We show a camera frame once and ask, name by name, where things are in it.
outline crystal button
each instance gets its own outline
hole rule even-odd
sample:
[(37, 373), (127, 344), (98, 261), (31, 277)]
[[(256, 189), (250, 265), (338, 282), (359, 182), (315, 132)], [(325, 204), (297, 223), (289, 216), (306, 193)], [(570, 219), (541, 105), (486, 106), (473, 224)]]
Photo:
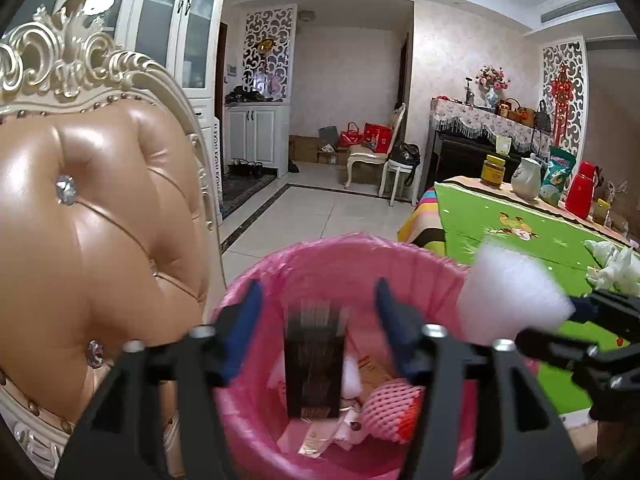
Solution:
[(104, 364), (104, 349), (99, 341), (89, 341), (86, 346), (86, 362), (91, 368), (100, 368)]
[(56, 193), (58, 199), (64, 205), (73, 205), (76, 203), (76, 186), (75, 181), (68, 175), (60, 175), (56, 181)]

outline red hanging ornament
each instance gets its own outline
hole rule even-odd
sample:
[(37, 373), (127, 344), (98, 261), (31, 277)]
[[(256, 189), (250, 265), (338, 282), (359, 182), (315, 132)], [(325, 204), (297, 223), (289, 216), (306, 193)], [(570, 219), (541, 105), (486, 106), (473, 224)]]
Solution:
[(551, 82), (551, 95), (556, 101), (556, 117), (554, 119), (554, 145), (560, 146), (560, 141), (566, 133), (568, 122), (569, 102), (574, 97), (574, 85), (566, 74), (566, 65), (560, 65), (558, 77)]

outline tiled floor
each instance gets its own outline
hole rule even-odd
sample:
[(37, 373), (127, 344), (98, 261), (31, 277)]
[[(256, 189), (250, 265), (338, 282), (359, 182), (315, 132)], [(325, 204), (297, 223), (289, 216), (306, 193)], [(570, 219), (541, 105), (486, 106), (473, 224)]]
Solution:
[[(220, 240), (229, 237), (286, 184), (344, 190), (344, 168), (297, 164), (300, 173), (289, 173), (271, 182), (225, 219), (220, 226)], [(413, 210), (411, 204), (395, 202), (389, 207), (388, 200), (376, 197), (375, 185), (351, 184), (350, 191), (354, 194), (289, 187), (222, 255), (227, 284), (262, 257), (297, 242), (351, 232), (395, 240), (396, 231)]]

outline pink garbage bag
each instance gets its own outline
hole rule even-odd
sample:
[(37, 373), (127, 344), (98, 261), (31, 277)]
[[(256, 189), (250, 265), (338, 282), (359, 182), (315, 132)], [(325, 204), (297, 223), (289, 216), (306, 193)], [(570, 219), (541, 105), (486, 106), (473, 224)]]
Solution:
[[(418, 307), (432, 323), (462, 338), (456, 300), (466, 267), (413, 245), (351, 234), (293, 245), (270, 254), (236, 279), (222, 301), (238, 303), (259, 280), (262, 314), (229, 388), (216, 390), (230, 450), (241, 470), (268, 480), (395, 480), (408, 446), (368, 436), (346, 451), (330, 446), (320, 458), (283, 454), (276, 444), (288, 424), (267, 380), (283, 349), (284, 311), (301, 300), (332, 300), (348, 310), (348, 332), (358, 355), (370, 355), (395, 374), (378, 322), (374, 286), (386, 278), (399, 301)], [(468, 471), (473, 450), (476, 391), (467, 381), (455, 472)]]

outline red shopping bag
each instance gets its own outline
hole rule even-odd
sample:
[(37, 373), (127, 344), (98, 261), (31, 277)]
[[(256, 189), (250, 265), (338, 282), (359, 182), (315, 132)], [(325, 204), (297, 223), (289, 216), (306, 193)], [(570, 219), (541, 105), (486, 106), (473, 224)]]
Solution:
[(374, 153), (388, 152), (393, 136), (394, 131), (387, 126), (369, 123), (365, 123), (364, 125), (364, 143), (366, 143), (366, 146), (370, 147)]
[[(351, 130), (351, 125), (356, 128), (355, 130)], [(340, 132), (340, 146), (344, 148), (348, 148), (349, 146), (353, 146), (354, 144), (360, 144), (362, 142), (362, 134), (360, 133), (360, 129), (356, 123), (347, 124), (347, 131)]]

